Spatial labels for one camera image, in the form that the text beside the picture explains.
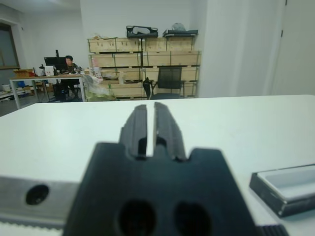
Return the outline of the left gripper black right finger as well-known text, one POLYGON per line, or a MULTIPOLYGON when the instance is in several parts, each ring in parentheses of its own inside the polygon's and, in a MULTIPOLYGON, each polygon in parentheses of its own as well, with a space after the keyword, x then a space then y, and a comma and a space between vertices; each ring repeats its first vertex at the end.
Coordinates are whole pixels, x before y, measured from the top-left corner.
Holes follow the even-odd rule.
POLYGON ((160 102, 154 108, 154 145, 164 146, 173 161, 186 161, 182 132, 169 108, 160 102))

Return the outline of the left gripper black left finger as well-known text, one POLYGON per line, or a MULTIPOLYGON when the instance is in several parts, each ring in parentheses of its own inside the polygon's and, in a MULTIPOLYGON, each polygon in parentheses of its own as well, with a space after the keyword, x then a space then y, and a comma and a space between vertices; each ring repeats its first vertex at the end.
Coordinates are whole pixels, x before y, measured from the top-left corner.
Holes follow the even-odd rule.
POLYGON ((147 108, 139 105, 134 108, 120 132, 120 144, 126 154, 133 159, 145 159, 147 149, 147 108))

